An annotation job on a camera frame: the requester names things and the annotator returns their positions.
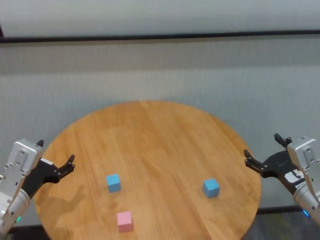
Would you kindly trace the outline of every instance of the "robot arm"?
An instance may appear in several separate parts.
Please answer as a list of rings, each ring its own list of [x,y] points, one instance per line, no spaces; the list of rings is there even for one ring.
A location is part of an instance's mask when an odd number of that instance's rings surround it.
[[[13,144],[0,181],[0,233],[6,235],[45,183],[58,183],[74,171],[74,155],[62,167],[42,158],[44,141]]]
[[[320,225],[320,146],[315,139],[302,137],[292,141],[279,134],[274,139],[285,150],[263,163],[244,150],[245,165],[263,178],[274,177],[288,189],[300,207]]]

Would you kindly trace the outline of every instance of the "cube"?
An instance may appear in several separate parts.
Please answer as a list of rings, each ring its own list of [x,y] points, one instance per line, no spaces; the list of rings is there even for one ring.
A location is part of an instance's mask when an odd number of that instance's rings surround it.
[[[117,214],[119,233],[131,232],[134,230],[130,211],[119,212]]]
[[[114,193],[121,190],[121,183],[118,174],[106,176],[106,182],[109,193]]]
[[[213,198],[219,194],[220,186],[214,178],[211,178],[204,180],[202,190],[208,198]]]

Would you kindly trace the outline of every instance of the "white wall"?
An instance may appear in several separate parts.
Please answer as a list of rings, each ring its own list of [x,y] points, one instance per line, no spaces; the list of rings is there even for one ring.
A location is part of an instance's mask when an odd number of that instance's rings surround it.
[[[320,139],[319,51],[318,36],[0,45],[0,163],[20,138],[48,145],[83,115],[147,99],[216,115],[264,161],[275,132]],[[263,180],[262,207],[292,203]],[[33,209],[20,221],[37,223]]]
[[[314,30],[319,0],[1,0],[5,37]]]

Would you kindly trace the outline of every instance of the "blue led light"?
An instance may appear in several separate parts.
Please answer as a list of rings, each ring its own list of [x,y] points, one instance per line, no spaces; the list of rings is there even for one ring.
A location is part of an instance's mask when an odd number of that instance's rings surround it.
[[[304,213],[307,217],[310,217],[309,213],[307,213],[306,210],[303,210],[303,213]]]

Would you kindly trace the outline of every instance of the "wood grain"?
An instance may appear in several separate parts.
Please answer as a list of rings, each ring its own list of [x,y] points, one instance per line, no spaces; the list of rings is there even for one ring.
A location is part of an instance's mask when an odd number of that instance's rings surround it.
[[[95,111],[68,126],[44,157],[75,170],[35,196],[53,240],[239,240],[251,225],[260,177],[245,167],[244,141],[216,117],[191,106],[141,101]],[[122,191],[108,193],[106,175]],[[218,197],[202,192],[216,178]],[[134,231],[118,233],[131,211]]]

